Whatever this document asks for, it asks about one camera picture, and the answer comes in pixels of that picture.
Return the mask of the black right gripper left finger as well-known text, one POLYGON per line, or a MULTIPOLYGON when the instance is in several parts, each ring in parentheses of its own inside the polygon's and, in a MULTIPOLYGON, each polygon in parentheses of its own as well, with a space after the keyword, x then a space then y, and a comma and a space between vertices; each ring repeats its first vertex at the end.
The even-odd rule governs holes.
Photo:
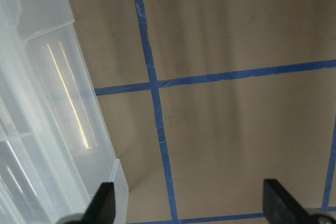
POLYGON ((85 211, 80 223, 113 224, 116 218, 114 183, 102 183, 85 211))

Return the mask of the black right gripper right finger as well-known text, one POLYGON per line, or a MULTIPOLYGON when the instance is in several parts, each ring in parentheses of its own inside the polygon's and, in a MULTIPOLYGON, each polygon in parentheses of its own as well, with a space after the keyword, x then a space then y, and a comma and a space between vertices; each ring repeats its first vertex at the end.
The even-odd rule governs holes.
POLYGON ((263 214, 268 223, 308 223, 310 215, 276 179, 264 179, 263 214))

